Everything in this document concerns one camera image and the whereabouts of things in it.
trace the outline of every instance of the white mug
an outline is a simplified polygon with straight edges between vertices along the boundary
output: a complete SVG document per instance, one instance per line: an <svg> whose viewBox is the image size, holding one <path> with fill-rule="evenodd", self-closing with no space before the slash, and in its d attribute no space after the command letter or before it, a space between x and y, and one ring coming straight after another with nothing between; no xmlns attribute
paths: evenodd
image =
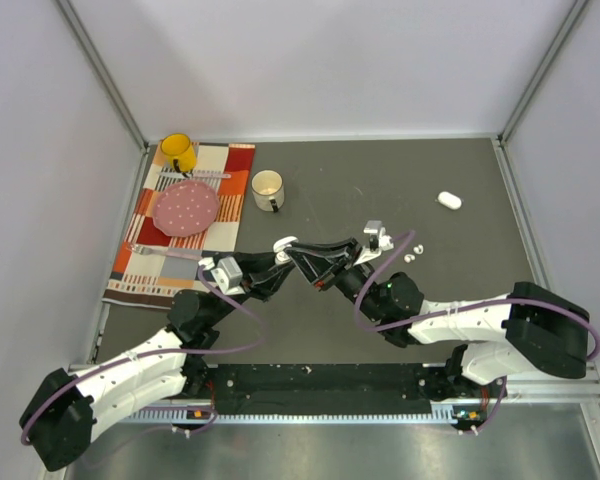
<svg viewBox="0 0 600 480"><path fill-rule="evenodd" d="M251 180L251 190L256 205L265 212L277 212L284 203L284 184L282 177L273 170L256 173Z"/></svg>

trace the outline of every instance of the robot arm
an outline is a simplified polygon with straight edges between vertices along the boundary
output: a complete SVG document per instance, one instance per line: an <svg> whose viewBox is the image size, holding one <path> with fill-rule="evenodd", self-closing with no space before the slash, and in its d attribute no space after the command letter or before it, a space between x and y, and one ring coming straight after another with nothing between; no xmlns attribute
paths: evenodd
<svg viewBox="0 0 600 480"><path fill-rule="evenodd" d="M370 236L368 246L354 238L316 245L287 237L276 242L273 252L218 255L204 259L201 265L218 288L240 304L249 298L269 300L293 268L317 290L336 287L354 303L373 273L367 262L393 248L380 222L369 222L365 233ZM528 282L518 283L511 294L492 300L505 298L542 300L588 321L586 311ZM464 311L483 302L427 301L415 282L400 272L386 282L373 282L360 309L379 333L398 347L443 340L466 342L454 350L444 369L424 369L428 376L419 382L426 387L419 392L427 400L471 396L498 377L535 369L564 378L584 376L586 329L559 314L528 305ZM204 398L207 366L200 354L182 349L209 349L219 336L213 327L233 309L214 294L181 291L174 297L169 325L154 337L74 376L62 369L48 375L20 419L23 429L51 395L77 383L30 426L29 440L47 469L70 464L110 426L156 400L176 395ZM414 321L391 326L405 319ZM118 366L93 374L113 364Z"/></svg>

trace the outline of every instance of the placemat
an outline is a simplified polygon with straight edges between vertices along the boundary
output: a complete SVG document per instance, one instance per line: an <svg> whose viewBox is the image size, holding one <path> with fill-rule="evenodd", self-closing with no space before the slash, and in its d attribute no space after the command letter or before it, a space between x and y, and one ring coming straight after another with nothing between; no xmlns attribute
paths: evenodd
<svg viewBox="0 0 600 480"><path fill-rule="evenodd" d="M155 254L141 255L131 251L130 246L133 244L201 256L234 250L255 146L195 142L193 146L198 159L196 171L231 174L228 179L196 178L218 193L220 209L215 222L206 231L185 238L168 237L153 225L151 214L156 198L169 185L180 181L159 175L160 172L173 170L158 147L114 263L104 301L148 308L169 308L171 297L178 291L205 290L195 280L198 268L195 260Z"/></svg>

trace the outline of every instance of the white cable clip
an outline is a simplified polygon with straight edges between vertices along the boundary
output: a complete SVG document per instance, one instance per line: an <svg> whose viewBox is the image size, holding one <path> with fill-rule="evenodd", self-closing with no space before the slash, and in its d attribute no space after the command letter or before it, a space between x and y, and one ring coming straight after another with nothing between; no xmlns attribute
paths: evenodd
<svg viewBox="0 0 600 480"><path fill-rule="evenodd" d="M139 361L138 353L135 352L134 350L127 350L126 352L123 353L123 355L126 356L132 362Z"/></svg>

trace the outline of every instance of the utensil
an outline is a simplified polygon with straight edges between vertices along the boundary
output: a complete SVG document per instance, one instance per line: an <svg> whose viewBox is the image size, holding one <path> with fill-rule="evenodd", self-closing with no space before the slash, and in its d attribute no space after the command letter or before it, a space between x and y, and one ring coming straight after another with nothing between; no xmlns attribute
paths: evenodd
<svg viewBox="0 0 600 480"><path fill-rule="evenodd" d="M147 247L146 245L139 245L137 243L129 245L129 250L131 250L133 253L138 253L140 255L162 255L163 257L184 258L187 260L202 260L202 256L200 255L194 255L192 253L174 252L172 250L158 250L157 248L151 248Z"/></svg>
<svg viewBox="0 0 600 480"><path fill-rule="evenodd" d="M191 139L184 133L174 133L160 142L160 151L176 172L188 172L196 166L196 152Z"/></svg>
<svg viewBox="0 0 600 480"><path fill-rule="evenodd" d="M187 178L231 178L230 173L220 172L204 172L204 171L191 171L187 173L178 172L160 172L158 175L165 178L180 178L185 180Z"/></svg>
<svg viewBox="0 0 600 480"><path fill-rule="evenodd" d="M273 170L258 172L251 180L251 191L256 205L265 212L277 212L284 203L282 177Z"/></svg>
<svg viewBox="0 0 600 480"><path fill-rule="evenodd" d="M153 207L153 224L170 237L204 232L216 219L220 200L204 182L183 180L167 187Z"/></svg>

